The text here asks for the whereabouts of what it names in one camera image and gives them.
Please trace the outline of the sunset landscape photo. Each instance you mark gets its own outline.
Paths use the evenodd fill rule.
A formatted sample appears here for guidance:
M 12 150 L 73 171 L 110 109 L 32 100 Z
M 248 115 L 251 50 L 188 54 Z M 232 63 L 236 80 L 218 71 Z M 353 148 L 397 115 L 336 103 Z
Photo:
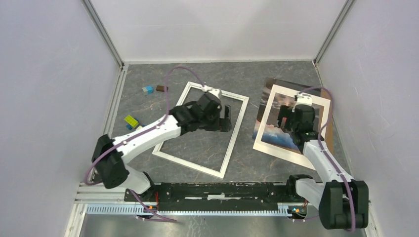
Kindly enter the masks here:
M 286 88 L 290 88 L 293 90 L 301 91 L 309 86 L 299 84 L 296 82 L 289 82 L 285 80 L 275 79 L 275 78 L 266 78 L 265 86 L 263 88 L 260 105 L 258 109 L 258 113 L 256 116 L 255 127 L 252 135 L 252 139 L 255 139 L 260 127 L 261 120 L 263 118 L 263 114 L 266 109 L 266 104 L 271 94 L 272 86 L 278 85 Z M 273 99 L 273 103 L 271 109 L 269 111 L 268 119 L 266 125 L 264 127 L 263 135 L 261 138 L 261 142 L 271 144 L 275 147 L 280 147 L 288 151 L 292 151 L 294 153 L 299 154 L 300 151 L 298 147 L 293 143 L 291 136 L 288 133 L 283 131 L 283 127 L 285 124 L 286 119 L 284 118 L 281 124 L 278 124 L 278 115 L 280 112 L 280 106 L 294 106 L 295 100 L 292 96 L 286 96 L 280 93 L 276 93 Z

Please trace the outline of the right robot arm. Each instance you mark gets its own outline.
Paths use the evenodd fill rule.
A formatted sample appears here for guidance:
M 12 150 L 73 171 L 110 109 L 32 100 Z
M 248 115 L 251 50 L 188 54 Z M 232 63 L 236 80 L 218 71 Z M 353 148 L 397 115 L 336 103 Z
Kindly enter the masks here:
M 336 161 L 326 142 L 313 129 L 315 110 L 309 105 L 282 105 L 278 123 L 291 134 L 294 144 L 311 162 L 323 185 L 312 178 L 295 175 L 286 186 L 286 197 L 291 201 L 306 199 L 319 213 L 327 230 L 364 229 L 369 222 L 369 188 L 362 180 L 355 180 Z

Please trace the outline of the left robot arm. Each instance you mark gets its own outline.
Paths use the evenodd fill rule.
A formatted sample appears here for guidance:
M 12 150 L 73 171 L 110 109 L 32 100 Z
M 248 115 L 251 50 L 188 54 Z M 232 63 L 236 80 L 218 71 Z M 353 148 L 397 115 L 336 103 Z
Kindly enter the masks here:
M 168 114 L 141 130 L 115 138 L 102 135 L 97 140 L 92 165 L 106 189 L 131 189 L 143 201 L 150 201 L 155 196 L 155 187 L 146 172 L 128 166 L 133 158 L 188 132 L 228 132 L 231 128 L 231 107 L 224 106 L 213 92 L 205 92 L 199 100 L 173 107 Z

